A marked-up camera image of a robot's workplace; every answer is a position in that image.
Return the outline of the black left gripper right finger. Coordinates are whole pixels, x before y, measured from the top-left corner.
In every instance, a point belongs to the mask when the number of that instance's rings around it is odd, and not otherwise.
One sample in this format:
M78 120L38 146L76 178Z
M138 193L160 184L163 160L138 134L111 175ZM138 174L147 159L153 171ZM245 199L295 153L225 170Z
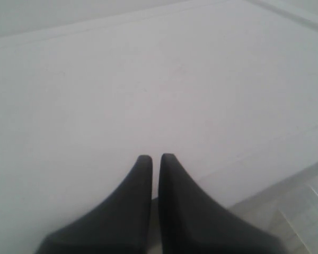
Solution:
M278 238L214 201L170 153L161 157L158 215L163 253L282 253Z

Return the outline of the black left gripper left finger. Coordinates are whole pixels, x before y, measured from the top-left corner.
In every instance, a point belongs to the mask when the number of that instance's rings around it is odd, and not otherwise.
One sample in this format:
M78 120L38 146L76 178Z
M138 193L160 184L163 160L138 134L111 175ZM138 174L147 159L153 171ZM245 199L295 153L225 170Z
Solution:
M101 204L49 234L37 253L146 253L152 202L152 159L137 158Z

